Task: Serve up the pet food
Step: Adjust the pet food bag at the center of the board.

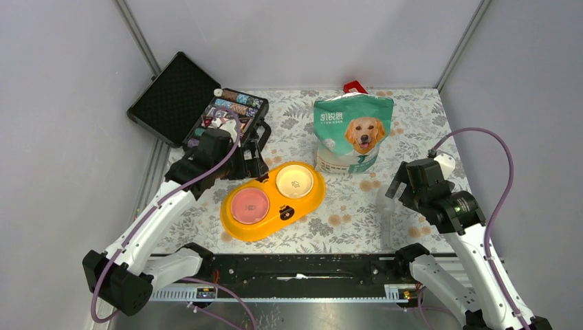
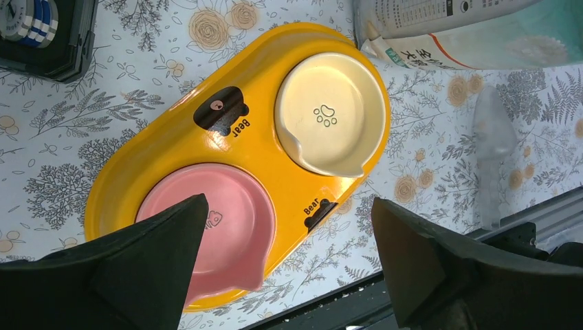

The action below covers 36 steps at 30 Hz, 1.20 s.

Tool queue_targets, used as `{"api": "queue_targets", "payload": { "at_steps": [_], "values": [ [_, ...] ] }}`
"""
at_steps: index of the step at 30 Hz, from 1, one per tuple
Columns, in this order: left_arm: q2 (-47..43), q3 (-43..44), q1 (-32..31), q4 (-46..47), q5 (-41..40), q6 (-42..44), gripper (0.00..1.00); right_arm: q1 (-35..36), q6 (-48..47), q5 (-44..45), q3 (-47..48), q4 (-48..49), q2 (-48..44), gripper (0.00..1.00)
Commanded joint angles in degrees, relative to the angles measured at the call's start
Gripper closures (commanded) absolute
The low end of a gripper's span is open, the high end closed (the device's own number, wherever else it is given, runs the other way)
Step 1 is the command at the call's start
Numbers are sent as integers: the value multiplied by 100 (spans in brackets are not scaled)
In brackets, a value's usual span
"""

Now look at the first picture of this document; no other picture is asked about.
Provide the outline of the clear plastic scoop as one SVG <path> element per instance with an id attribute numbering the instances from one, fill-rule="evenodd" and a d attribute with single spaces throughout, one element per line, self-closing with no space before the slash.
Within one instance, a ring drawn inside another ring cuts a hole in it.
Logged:
<path id="1" fill-rule="evenodd" d="M 381 247 L 386 251 L 394 251 L 393 237 L 393 219 L 395 218 L 397 204 L 393 197 L 387 197 L 389 185 L 382 184 L 376 196 L 376 208 L 380 225 Z"/>

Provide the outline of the green dog food bag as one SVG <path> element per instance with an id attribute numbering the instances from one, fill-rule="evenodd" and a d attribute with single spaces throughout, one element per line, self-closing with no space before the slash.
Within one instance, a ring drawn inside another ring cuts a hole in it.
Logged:
<path id="1" fill-rule="evenodd" d="M 316 169 L 339 174 L 369 172 L 388 137 L 394 105 L 392 98 L 366 93 L 314 102 Z"/>

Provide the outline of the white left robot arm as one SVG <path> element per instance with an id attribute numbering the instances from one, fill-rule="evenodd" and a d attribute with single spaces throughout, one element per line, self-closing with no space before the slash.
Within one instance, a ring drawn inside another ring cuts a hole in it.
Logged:
<path id="1" fill-rule="evenodd" d="M 244 123 L 243 118 L 213 118 L 208 128 L 192 137 L 182 158 L 174 162 L 148 206 L 126 231 L 104 252 L 89 251 L 82 260 L 91 297 L 91 317 L 104 323 L 110 316 L 98 316 L 103 300 L 114 310 L 132 316 L 149 301 L 151 294 L 180 281 L 209 280 L 211 261 L 203 252 L 182 247 L 152 261 L 157 244 L 166 236 L 177 216 L 189 208 L 218 179 L 244 179 L 266 174 L 261 151 L 271 127 L 263 119 Z"/>

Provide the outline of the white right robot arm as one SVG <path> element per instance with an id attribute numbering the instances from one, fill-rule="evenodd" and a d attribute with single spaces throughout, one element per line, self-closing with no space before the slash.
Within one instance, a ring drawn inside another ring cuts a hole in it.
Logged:
<path id="1" fill-rule="evenodd" d="M 470 280 L 464 287 L 447 273 L 420 243 L 396 251 L 394 273 L 403 283 L 416 281 L 451 311 L 463 329 L 550 329 L 550 322 L 536 316 L 521 299 L 490 239 L 485 217 L 467 191 L 453 190 L 441 165 L 432 158 L 402 162 L 386 197 L 399 197 L 402 205 L 418 212 L 435 226 L 459 258 Z"/>

